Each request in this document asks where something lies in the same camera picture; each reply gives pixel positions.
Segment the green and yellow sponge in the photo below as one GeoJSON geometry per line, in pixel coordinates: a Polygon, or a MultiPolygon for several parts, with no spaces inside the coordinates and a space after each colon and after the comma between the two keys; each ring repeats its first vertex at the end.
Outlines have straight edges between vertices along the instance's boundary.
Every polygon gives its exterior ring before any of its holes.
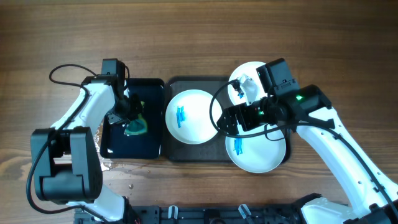
{"type": "Polygon", "coordinates": [[[133,136],[133,135],[141,135],[145,134],[148,130],[148,125],[147,121],[143,117],[143,112],[144,112],[144,106],[145,103],[142,101],[141,102],[142,110],[141,113],[137,115],[137,118],[135,120],[132,120],[125,128],[124,134],[127,136],[133,136]]]}

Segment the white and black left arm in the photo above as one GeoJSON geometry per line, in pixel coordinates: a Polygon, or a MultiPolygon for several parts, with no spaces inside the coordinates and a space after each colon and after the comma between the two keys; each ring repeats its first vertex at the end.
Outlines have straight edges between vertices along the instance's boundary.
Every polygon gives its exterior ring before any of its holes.
{"type": "Polygon", "coordinates": [[[103,118],[128,125],[142,112],[137,95],[128,96],[129,69],[116,58],[102,62],[76,87],[80,94],[70,109],[30,137],[32,165],[25,193],[36,211],[52,215],[80,209],[100,223],[140,223],[126,197],[103,183],[94,132],[103,118]]]}

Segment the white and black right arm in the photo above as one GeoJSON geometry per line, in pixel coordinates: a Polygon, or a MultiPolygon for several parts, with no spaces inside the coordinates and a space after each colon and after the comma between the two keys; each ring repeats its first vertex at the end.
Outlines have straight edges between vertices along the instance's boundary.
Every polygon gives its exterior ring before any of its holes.
{"type": "Polygon", "coordinates": [[[361,149],[341,122],[328,97],[316,85],[301,88],[283,58],[256,69],[263,90],[258,101],[223,110],[213,127],[240,138],[238,126],[249,131],[271,124],[305,140],[345,191],[350,206],[331,203],[319,194],[296,205],[304,223],[397,223],[397,184],[361,149]]]}

